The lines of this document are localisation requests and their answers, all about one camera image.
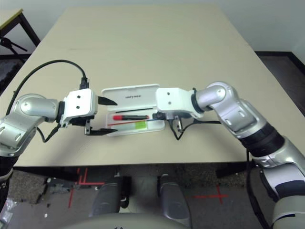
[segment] baseboard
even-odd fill
[[[19,54],[19,56],[22,59],[28,59],[30,56],[32,55],[32,53],[30,54]],[[0,60],[18,60],[18,58],[16,57],[16,55],[12,54],[12,55],[0,55]]]
[[[305,65],[292,52],[255,51],[258,56],[286,56],[305,75]]]

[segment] white wall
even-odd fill
[[[42,39],[69,6],[178,2],[217,3],[254,50],[293,50],[305,62],[304,0],[0,0],[0,9],[23,8],[24,15]],[[29,53],[34,50],[21,26],[6,37],[28,48]],[[10,54],[10,51],[1,47],[0,53]]]

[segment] black table frame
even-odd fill
[[[40,39],[29,24],[28,20],[25,18],[23,13],[20,13],[17,17],[15,17],[10,23],[4,26],[3,29],[0,30],[0,38],[4,37],[8,32],[10,32],[16,25],[20,24],[24,31],[27,33],[29,38],[32,40],[34,45],[37,47],[40,43]]]

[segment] screwdriver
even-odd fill
[[[144,120],[149,119],[148,115],[114,115],[113,120],[120,121],[120,120]]]

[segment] case lid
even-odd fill
[[[113,87],[102,90],[103,97],[115,101],[117,106],[107,106],[108,111],[128,111],[156,107],[159,84]]]

